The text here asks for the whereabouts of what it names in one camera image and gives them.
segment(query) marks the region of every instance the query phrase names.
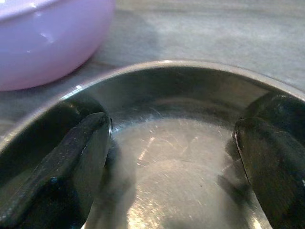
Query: marble countertop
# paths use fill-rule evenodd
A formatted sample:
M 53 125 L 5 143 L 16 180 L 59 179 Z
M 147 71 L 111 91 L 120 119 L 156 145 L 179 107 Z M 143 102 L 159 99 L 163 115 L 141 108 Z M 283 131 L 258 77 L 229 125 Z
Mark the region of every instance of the marble countertop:
M 128 64 L 193 59 L 268 75 L 305 90 L 305 1 L 117 0 L 106 43 L 56 82 L 0 92 L 0 136 L 56 94 Z

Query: purple plastic bowl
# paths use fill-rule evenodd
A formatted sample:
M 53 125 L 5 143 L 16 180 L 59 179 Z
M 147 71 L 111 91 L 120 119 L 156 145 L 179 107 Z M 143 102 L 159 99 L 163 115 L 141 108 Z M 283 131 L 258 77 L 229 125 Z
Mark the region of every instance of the purple plastic bowl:
M 42 85 L 84 63 L 105 38 L 114 0 L 0 0 L 0 91 Z

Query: metal surface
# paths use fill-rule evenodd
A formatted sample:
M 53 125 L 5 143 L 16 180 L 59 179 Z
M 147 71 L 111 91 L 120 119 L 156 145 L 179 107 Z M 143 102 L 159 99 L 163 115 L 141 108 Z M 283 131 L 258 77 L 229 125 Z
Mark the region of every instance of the metal surface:
M 86 228 L 269 229 L 231 133 L 250 103 L 277 90 L 305 98 L 246 70 L 164 61 L 118 70 L 61 96 L 90 96 L 113 119 L 106 171 Z

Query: scratch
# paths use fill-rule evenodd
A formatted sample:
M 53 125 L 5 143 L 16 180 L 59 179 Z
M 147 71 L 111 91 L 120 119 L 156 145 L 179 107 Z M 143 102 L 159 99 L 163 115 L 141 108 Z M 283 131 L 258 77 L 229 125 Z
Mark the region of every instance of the scratch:
M 157 111 L 155 108 L 150 107 L 150 109 L 152 109 L 153 111 L 155 111 L 157 114 L 161 115 L 161 113 L 159 111 Z
M 175 135 L 173 135 L 172 133 L 170 133 L 168 130 L 166 130 L 166 133 L 167 133 L 168 136 L 171 136 L 173 139 L 175 139 L 175 141 L 176 141 L 176 143 L 177 143 L 178 146 L 182 147 L 182 145 L 180 145 L 180 143 L 179 143 L 178 139 L 175 137 Z
M 139 160 L 142 160 L 142 159 L 143 159 L 144 155 L 146 154 L 148 148 L 151 146 L 151 144 L 152 144 L 152 142 L 154 141 L 154 139 L 155 139 L 155 137 L 151 137 L 151 138 L 149 139 L 149 142 L 148 142 L 148 144 L 147 144 L 147 147 L 141 152 L 141 155 L 140 155 L 139 158 L 138 158 Z
M 229 167 L 231 167 L 233 165 L 233 163 L 227 165 L 226 167 L 224 167 L 221 171 L 224 172 L 226 169 L 228 169 Z
M 197 202 L 202 206 L 202 203 L 199 200 L 197 200 Z
M 187 150 L 188 147 L 189 147 L 189 146 L 186 146 L 186 147 L 183 149 L 183 151 L 181 152 L 181 155 L 183 155 L 183 154 L 185 153 L 185 151 Z
M 168 141 L 168 140 L 166 140 L 166 139 L 163 139 L 163 141 L 167 142 L 167 143 L 170 144 L 174 149 L 176 149 L 176 147 L 175 147 L 170 141 Z

